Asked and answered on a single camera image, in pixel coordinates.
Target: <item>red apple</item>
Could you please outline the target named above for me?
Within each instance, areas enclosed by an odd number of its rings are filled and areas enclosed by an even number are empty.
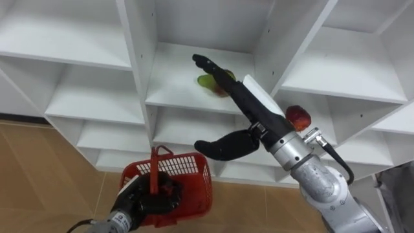
[[[309,113],[299,105],[293,105],[287,108],[286,119],[292,123],[297,132],[305,130],[312,123],[312,118]]]

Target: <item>red basket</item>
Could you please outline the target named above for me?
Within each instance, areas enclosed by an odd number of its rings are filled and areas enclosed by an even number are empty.
[[[159,155],[160,148],[168,153]],[[212,178],[206,158],[200,153],[174,155],[165,146],[152,148],[151,159],[133,162],[122,173],[120,188],[134,176],[151,173],[151,193],[158,193],[158,171],[167,172],[170,177],[182,183],[182,199],[179,207],[167,215],[147,216],[141,226],[165,227],[176,225],[177,221],[201,217],[212,207]]]

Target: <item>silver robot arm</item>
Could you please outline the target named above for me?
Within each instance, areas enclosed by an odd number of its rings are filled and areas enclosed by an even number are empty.
[[[329,232],[389,232],[352,196],[343,175],[334,168],[324,166],[319,157],[312,154],[309,143],[327,144],[318,128],[304,139],[292,132],[282,140],[282,144],[278,142],[271,147],[271,154],[299,182],[302,195],[321,213]]]
[[[353,172],[318,129],[301,138],[282,110],[253,78],[246,76],[243,82],[235,81],[224,69],[198,54],[193,55],[193,61],[213,75],[217,85],[230,95],[251,123],[248,129],[235,131],[215,142],[199,140],[194,144],[196,150],[214,160],[231,161],[257,150],[261,142],[283,169],[290,171],[299,182],[304,198],[321,213],[330,232],[387,232],[351,195],[343,175],[324,166],[312,154],[309,143],[315,140],[347,170],[349,183],[352,183]]]

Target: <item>white shelf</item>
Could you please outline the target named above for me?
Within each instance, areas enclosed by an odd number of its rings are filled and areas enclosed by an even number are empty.
[[[150,153],[101,150],[95,166],[103,172],[122,172],[132,162],[148,160],[150,156]]]
[[[15,0],[0,20],[0,54],[131,69],[112,0]]]
[[[226,163],[223,172],[220,174],[220,177],[276,183],[282,177],[286,176],[286,174],[287,172],[285,172],[282,168],[259,166],[232,161]]]
[[[380,132],[366,131],[347,141],[345,144],[338,146],[335,150],[345,162],[386,166],[393,165],[387,143]],[[334,160],[326,153],[324,153],[323,159],[329,161]]]
[[[254,75],[250,54],[159,43],[146,103],[241,114],[230,97],[218,97],[197,83],[197,77],[205,72],[195,66],[193,54],[207,56],[223,69],[231,70],[238,80]]]
[[[280,167],[280,163],[273,157],[272,154],[266,151],[263,145],[260,145],[260,148],[257,151],[247,156],[235,159],[234,162]]]
[[[297,182],[295,179],[293,179],[293,177],[291,175],[283,178],[279,182],[280,183],[284,183],[284,184],[296,184],[296,185],[299,185],[299,182]]]
[[[378,172],[382,172],[388,168],[393,167],[393,165],[386,166],[386,165],[358,164],[354,162],[347,162],[347,164],[354,172],[355,180],[363,179],[367,176],[376,174]],[[346,179],[348,179],[347,172],[336,161],[328,161],[328,166],[331,166],[337,169]]]
[[[81,65],[67,67],[45,114],[144,123],[134,79],[129,71]]]
[[[414,103],[411,103],[375,124],[372,129],[392,133],[414,134],[413,116]]]
[[[283,111],[286,111],[289,106],[300,105],[309,113],[312,123],[306,130],[299,133],[301,137],[304,137],[311,129],[318,127],[330,144],[337,144],[331,112],[325,96],[281,90],[276,94],[275,100]]]
[[[86,121],[78,147],[151,153],[143,126]]]
[[[234,129],[232,115],[160,107],[154,142],[193,145],[196,140],[215,141]]]
[[[394,66],[377,35],[321,28],[283,89],[404,103]]]

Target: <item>white panel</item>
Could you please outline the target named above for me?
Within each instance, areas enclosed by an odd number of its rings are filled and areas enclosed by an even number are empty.
[[[73,146],[79,140],[83,128],[83,120],[69,119],[63,117],[49,116],[50,123],[68,140]]]
[[[151,153],[143,126],[87,121],[78,147]]]
[[[125,32],[129,57],[140,85],[138,92],[145,98],[157,47],[155,0],[116,0]]]
[[[380,38],[323,27],[282,88],[401,103],[407,100]]]
[[[312,128],[318,127],[329,143],[333,145],[337,144],[331,113],[325,96],[292,91],[279,91],[275,96],[275,99],[284,111],[286,111],[289,106],[299,105],[309,113],[312,118],[312,124],[305,131],[300,132],[302,137]]]
[[[366,131],[335,148],[335,150],[345,162],[393,165],[387,143],[380,132]],[[326,153],[323,159],[334,160]]]
[[[147,104],[205,109],[221,113],[240,113],[230,97],[221,98],[201,87],[197,78],[205,72],[192,60],[193,54],[207,56],[238,80],[254,75],[249,54],[159,43],[147,93]]]
[[[2,0],[0,2],[0,20],[6,15],[7,11],[13,6],[16,0]]]
[[[287,176],[285,178],[283,178],[282,180],[280,180],[279,182],[281,183],[287,183],[287,184],[297,184],[299,185],[299,182],[297,182],[295,179],[293,179],[292,176]]]
[[[406,96],[414,98],[414,5],[411,4],[383,32],[382,42],[387,49]]]
[[[174,155],[182,155],[185,153],[193,153],[193,152],[197,152],[194,149],[193,145],[182,145],[182,144],[172,144],[172,143],[155,143],[154,147],[157,146],[165,146],[167,147],[169,150],[171,150],[173,152]],[[164,149],[160,149],[161,153],[166,153]]]
[[[220,177],[273,183],[286,176],[286,174],[287,172],[282,168],[227,162]]]
[[[351,194],[354,197],[365,203],[366,206],[368,206],[372,212],[379,217],[381,223],[386,224],[388,228],[392,228],[392,224],[389,219],[388,211],[385,206],[381,191],[379,188],[375,188],[375,186],[375,176],[370,176],[364,179],[360,179],[359,181],[355,181],[349,187],[349,191],[351,191]]]
[[[0,54],[131,68],[112,0],[16,0],[0,22]]]
[[[95,67],[69,67],[47,115],[143,124],[132,73]]]
[[[40,117],[39,111],[0,74],[0,113]]]
[[[0,57],[0,72],[42,113],[48,106],[64,65],[47,61]]]
[[[260,148],[257,151],[234,161],[245,162],[248,164],[280,167],[280,163],[273,157],[271,153],[266,151],[263,145],[260,145]]]
[[[324,26],[376,32],[410,0],[339,0]]]
[[[254,51],[256,80],[276,92],[337,0],[277,1]]]
[[[385,165],[357,164],[353,162],[347,162],[347,164],[354,172],[355,180],[363,179],[367,176],[382,172],[388,168],[393,167]],[[348,179],[348,173],[336,161],[329,161],[328,165],[337,169],[346,179]]]
[[[274,0],[156,0],[160,41],[251,52]]]
[[[384,133],[395,166],[414,160],[414,135]]]
[[[328,96],[329,109],[339,144],[357,136],[399,105]]]
[[[96,169],[104,172],[122,172],[132,162],[148,160],[150,155],[150,153],[102,150],[96,161]]]
[[[414,103],[402,107],[373,126],[374,130],[414,134]]]
[[[146,121],[147,134],[150,139],[150,143],[152,143],[155,133],[155,125],[157,123],[158,107],[149,105],[145,105],[145,107],[148,117],[148,121]]]
[[[154,142],[192,145],[196,140],[215,141],[233,131],[232,115],[162,107]]]
[[[100,150],[98,149],[90,149],[90,148],[77,148],[78,151],[91,163],[93,166],[96,167],[96,162],[98,161]]]

